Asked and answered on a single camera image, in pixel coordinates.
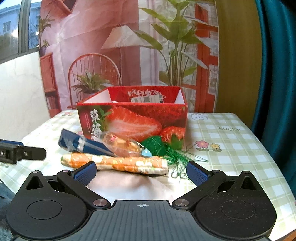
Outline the printed living room backdrop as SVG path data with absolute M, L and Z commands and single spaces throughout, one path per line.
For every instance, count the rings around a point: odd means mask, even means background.
M 41 41 L 52 57 L 61 108 L 77 102 L 81 62 L 106 56 L 121 85 L 182 87 L 192 112 L 212 113 L 218 82 L 215 1 L 42 1 Z

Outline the clear bag of bread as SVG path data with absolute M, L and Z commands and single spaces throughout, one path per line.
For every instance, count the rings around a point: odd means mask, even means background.
M 132 138 L 112 132 L 92 135 L 94 141 L 103 143 L 118 157 L 152 157 L 151 152 Z

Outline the orange white rolled cloth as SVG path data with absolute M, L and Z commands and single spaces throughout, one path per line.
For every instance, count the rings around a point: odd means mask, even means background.
M 166 175 L 169 173 L 167 160 L 161 157 L 109 157 L 93 154 L 71 153 L 61 157 L 61 163 L 71 168 L 79 168 L 94 162 L 97 170 L 117 170 L 146 175 Z

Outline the red strawberry cardboard box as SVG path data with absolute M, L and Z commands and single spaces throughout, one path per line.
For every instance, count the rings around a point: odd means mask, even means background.
M 160 136 L 173 149 L 183 148 L 188 104 L 178 86 L 107 87 L 77 103 L 86 138 L 111 132 L 142 142 Z

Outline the green mesh leaf bundle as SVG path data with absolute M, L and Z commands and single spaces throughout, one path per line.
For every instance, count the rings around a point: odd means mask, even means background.
M 175 150 L 169 144 L 162 141 L 160 136 L 152 136 L 140 143 L 150 151 L 153 156 L 162 157 L 167 160 L 168 167 L 172 168 L 171 177 L 188 180 L 186 167 L 189 161 L 208 162 L 208 160 L 193 155 L 188 151 Z

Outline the green checkered tablecloth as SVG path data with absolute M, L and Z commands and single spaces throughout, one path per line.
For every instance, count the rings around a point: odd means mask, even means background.
M 18 191 L 33 170 L 55 175 L 64 169 L 60 159 L 65 151 L 58 146 L 62 129 L 81 132 L 77 111 L 63 111 L 23 138 L 25 145 L 46 150 L 44 161 L 1 164 L 1 180 L 12 192 Z M 253 173 L 276 209 L 271 240 L 279 240 L 295 230 L 295 197 L 287 181 L 264 146 L 235 114 L 190 113 L 184 148 L 207 170 L 217 169 L 231 176 L 244 170 Z M 102 171 L 89 187 L 113 202 L 116 199 L 173 201 L 195 186 L 173 171 L 161 177 Z

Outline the window frame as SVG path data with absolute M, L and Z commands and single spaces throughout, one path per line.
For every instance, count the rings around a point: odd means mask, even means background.
M 39 51 L 41 1 L 1 1 L 1 63 Z

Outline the blue soft package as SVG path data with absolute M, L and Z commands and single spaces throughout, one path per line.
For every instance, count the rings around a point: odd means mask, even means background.
M 90 140 L 66 129 L 62 129 L 58 145 L 69 152 L 117 157 L 101 142 Z

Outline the teal curtain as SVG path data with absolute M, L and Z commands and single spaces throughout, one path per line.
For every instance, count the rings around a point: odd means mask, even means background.
M 295 1 L 256 1 L 262 65 L 251 130 L 295 193 Z

